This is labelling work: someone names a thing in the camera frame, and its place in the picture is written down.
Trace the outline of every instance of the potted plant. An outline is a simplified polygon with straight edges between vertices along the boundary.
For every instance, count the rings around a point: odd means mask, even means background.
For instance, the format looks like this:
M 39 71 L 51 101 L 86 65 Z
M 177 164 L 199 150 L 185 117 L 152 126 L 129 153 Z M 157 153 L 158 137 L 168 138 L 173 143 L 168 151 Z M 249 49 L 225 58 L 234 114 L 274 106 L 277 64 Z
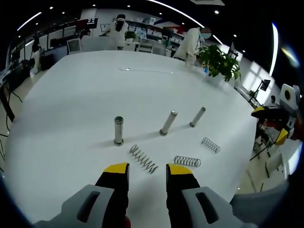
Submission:
M 255 97 L 256 96 L 256 94 L 255 94 L 255 92 L 254 91 L 252 91 L 252 90 L 250 90 L 248 93 L 248 96 L 250 97 L 250 98 L 252 98 L 252 97 Z
M 124 35 L 124 38 L 126 41 L 132 42 L 134 39 L 136 39 L 136 34 L 135 32 L 127 31 Z
M 216 77 L 220 73 L 225 82 L 241 78 L 238 62 L 222 52 L 217 45 L 204 46 L 199 50 L 198 61 L 209 68 L 209 76 Z

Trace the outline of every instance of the green leaves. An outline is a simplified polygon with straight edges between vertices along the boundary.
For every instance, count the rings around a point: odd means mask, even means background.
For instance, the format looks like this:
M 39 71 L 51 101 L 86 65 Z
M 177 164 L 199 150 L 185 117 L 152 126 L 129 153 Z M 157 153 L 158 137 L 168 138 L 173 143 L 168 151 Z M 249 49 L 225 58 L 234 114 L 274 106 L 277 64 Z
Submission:
M 238 62 L 229 55 L 223 53 L 217 45 L 203 46 L 199 49 L 199 60 L 201 64 L 209 67 L 209 76 L 216 77 L 221 73 L 226 82 L 232 77 L 241 78 Z

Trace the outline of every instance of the white coat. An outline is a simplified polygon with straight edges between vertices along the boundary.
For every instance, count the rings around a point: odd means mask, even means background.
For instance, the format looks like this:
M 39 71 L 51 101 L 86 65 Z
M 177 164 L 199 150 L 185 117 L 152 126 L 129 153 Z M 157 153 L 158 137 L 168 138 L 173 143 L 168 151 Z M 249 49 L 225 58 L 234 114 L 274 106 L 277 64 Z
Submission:
M 175 52 L 173 58 L 186 60 L 188 55 L 197 55 L 200 51 L 200 47 L 200 30 L 199 28 L 191 28 L 187 32 L 183 42 Z
M 116 31 L 116 21 L 112 22 L 106 31 L 109 31 L 109 44 L 108 49 L 117 50 L 117 47 L 124 47 L 125 40 L 124 35 L 128 31 L 128 23 L 124 22 L 123 27 L 120 31 Z

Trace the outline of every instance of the chair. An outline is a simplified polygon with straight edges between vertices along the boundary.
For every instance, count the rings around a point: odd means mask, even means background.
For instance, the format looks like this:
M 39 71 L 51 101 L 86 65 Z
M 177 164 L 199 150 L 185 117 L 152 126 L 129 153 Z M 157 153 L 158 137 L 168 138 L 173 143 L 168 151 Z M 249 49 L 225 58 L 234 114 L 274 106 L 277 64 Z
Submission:
M 66 43 L 69 55 L 82 52 L 82 45 L 79 38 L 67 40 Z
M 153 43 L 153 54 L 166 56 L 166 46 L 158 42 Z
M 154 43 L 154 40 L 141 39 L 141 41 L 139 42 L 137 51 L 145 52 L 145 53 L 152 53 L 153 52 L 153 43 Z

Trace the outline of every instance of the desk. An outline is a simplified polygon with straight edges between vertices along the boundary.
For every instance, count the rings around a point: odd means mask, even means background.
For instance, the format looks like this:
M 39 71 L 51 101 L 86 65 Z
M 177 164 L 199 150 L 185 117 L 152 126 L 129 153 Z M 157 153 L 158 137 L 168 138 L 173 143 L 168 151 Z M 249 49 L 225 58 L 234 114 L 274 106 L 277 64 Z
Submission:
M 206 112 L 190 128 L 202 106 Z M 179 114 L 168 135 L 160 136 L 172 109 Z M 7 141 L 5 180 L 21 211 L 37 222 L 57 215 L 65 200 L 95 184 L 107 166 L 125 161 L 132 227 L 169 228 L 165 164 L 175 155 L 201 159 L 192 169 L 199 184 L 230 201 L 252 153 L 251 111 L 231 86 L 211 86 L 173 58 L 127 51 L 66 56 L 24 100 Z M 121 147 L 113 143 L 118 115 L 124 118 Z M 203 147 L 204 137 L 221 151 Z M 159 166 L 153 174 L 129 155 L 134 144 Z

